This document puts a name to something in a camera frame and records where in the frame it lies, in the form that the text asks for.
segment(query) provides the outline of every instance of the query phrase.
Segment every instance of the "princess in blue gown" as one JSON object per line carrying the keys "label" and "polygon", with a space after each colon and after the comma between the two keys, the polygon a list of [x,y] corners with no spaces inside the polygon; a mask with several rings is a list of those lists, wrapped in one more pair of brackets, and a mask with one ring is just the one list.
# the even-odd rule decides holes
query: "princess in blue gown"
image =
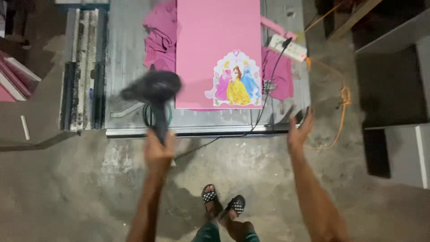
{"label": "princess in blue gown", "polygon": [[254,90],[257,88],[257,92],[255,93],[257,97],[261,97],[260,94],[260,87],[254,82],[254,79],[252,78],[251,70],[248,66],[248,62],[245,61],[243,67],[243,75],[240,81],[245,86],[246,92],[249,95],[249,98],[252,98],[254,96]]}

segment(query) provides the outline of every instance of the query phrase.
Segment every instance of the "hand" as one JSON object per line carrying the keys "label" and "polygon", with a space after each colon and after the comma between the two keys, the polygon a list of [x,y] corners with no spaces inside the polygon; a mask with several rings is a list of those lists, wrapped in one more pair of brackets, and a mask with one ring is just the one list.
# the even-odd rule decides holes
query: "hand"
{"label": "hand", "polygon": [[170,167],[172,158],[175,157],[175,135],[169,130],[163,146],[152,129],[147,130],[145,145],[145,162],[148,174],[164,176]]}
{"label": "hand", "polygon": [[290,130],[288,132],[288,151],[291,153],[295,150],[303,150],[303,144],[313,128],[313,112],[310,107],[307,108],[306,117],[299,129],[296,128],[297,120],[290,117]]}

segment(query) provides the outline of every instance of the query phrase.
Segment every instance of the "concrete floor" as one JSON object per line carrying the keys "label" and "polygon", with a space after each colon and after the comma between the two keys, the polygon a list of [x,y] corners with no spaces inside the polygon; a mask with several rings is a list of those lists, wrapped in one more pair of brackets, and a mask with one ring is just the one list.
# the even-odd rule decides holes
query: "concrete floor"
{"label": "concrete floor", "polygon": [[[307,22],[315,10],[312,1],[306,0],[304,6]],[[43,17],[46,13],[53,17]],[[45,26],[61,26],[65,20],[61,11],[42,3],[32,18]],[[35,38],[29,65],[45,79],[31,100],[1,103],[2,144],[22,142],[21,126],[13,124],[13,118],[3,118],[12,110],[11,115],[35,117],[28,118],[32,142],[58,132],[55,101],[59,99],[64,30],[44,29],[34,25],[31,32]],[[367,175],[360,132],[364,114],[358,103],[351,35],[326,42],[322,26],[317,25],[307,32],[307,41],[312,56],[341,71],[352,91],[352,105],[337,145],[328,150],[306,148],[309,163],[346,217],[352,237],[368,242],[429,241],[430,192]],[[42,66],[38,54],[53,65],[37,70]],[[308,144],[320,146],[336,134],[341,85],[317,64],[310,82],[316,126]],[[178,153],[208,141],[182,139]],[[91,131],[42,151],[0,153],[0,240],[124,241],[144,181],[142,147],[142,140],[107,140],[103,131]],[[194,237],[204,222],[200,192],[208,183],[216,185],[223,205],[237,194],[246,198],[246,211],[239,220],[251,221],[261,241],[309,241],[285,136],[222,139],[178,160],[163,192],[158,241]],[[223,229],[221,239],[231,241]]]}

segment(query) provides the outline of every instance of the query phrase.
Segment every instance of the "forearm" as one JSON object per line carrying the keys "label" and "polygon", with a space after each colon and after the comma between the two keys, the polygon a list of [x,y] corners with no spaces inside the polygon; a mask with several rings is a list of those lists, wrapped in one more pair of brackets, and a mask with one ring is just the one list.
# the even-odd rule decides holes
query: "forearm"
{"label": "forearm", "polygon": [[346,241],[345,223],[319,185],[303,149],[292,149],[290,153],[299,205],[312,241]]}
{"label": "forearm", "polygon": [[143,185],[143,193],[137,205],[128,242],[154,241],[157,229],[158,204],[164,186],[164,175],[148,174]]}

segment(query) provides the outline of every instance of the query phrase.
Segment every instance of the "workbench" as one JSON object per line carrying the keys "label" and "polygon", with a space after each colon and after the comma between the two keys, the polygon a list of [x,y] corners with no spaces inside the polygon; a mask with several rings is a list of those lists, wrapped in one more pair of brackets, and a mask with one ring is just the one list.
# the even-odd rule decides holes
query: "workbench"
{"label": "workbench", "polygon": [[[142,21],[156,3],[110,0],[108,8],[69,9],[63,129],[104,128],[112,138],[144,137],[143,103],[124,101],[119,93],[147,71],[143,65],[147,33]],[[261,0],[261,15],[298,34],[298,43],[306,46],[301,0]],[[267,45],[272,34],[262,28],[261,44]],[[261,120],[249,135],[287,133],[288,115],[310,105],[306,63],[293,62],[292,72],[294,97],[285,101],[268,97]],[[258,115],[257,109],[197,112],[175,109],[174,101],[170,105],[169,127],[180,137],[243,135],[255,125]]]}

